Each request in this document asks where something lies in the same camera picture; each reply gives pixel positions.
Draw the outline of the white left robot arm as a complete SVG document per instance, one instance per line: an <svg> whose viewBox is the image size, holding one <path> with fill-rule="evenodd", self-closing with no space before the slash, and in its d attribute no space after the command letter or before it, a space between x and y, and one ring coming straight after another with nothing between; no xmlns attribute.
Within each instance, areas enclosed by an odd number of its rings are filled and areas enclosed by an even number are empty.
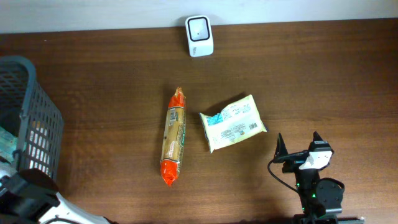
<svg viewBox="0 0 398 224"><path fill-rule="evenodd" d="M56 183L38 169L1 171L1 224L112 224L66 200Z"/></svg>

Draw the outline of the orange biscuit pack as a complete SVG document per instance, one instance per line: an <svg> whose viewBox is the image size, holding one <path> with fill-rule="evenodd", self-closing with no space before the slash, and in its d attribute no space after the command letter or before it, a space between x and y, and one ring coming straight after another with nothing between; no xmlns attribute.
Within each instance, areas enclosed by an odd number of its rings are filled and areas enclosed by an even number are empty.
<svg viewBox="0 0 398 224"><path fill-rule="evenodd" d="M178 87L171 97L165 120L160 174L168 186L175 182L182 166L186 134L186 97Z"/></svg>

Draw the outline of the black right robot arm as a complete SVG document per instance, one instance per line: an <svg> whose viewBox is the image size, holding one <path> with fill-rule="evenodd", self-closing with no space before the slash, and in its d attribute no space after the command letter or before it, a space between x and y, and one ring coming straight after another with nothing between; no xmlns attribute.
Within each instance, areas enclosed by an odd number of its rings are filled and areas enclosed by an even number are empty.
<svg viewBox="0 0 398 224"><path fill-rule="evenodd" d="M319 172L330 165L334 150L317 133L307 150L288 153L284 139L278 135L274 158L267 170L275 180L293 190L300 198L302 214L294 215L292 223L364 223L364 218L338 218L343 209L341 203L345 192L344 183L329 177L321 178ZM291 186L271 171L271 164L282 164L284 174L295 175L295 185Z"/></svg>

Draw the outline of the grey mesh basket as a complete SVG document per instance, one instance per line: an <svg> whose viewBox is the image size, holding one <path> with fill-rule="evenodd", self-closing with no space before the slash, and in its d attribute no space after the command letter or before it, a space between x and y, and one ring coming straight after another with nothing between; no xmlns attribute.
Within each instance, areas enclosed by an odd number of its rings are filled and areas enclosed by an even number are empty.
<svg viewBox="0 0 398 224"><path fill-rule="evenodd" d="M37 81L33 63L1 57L1 157L16 170L39 169L57 179L63 118Z"/></svg>

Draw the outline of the yellow snack bag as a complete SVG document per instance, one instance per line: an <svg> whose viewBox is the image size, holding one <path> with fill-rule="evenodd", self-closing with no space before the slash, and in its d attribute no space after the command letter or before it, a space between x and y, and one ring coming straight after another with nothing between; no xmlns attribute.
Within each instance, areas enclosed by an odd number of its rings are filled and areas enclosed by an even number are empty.
<svg viewBox="0 0 398 224"><path fill-rule="evenodd" d="M214 116L200 113L210 152L268 132L252 95L228 104Z"/></svg>

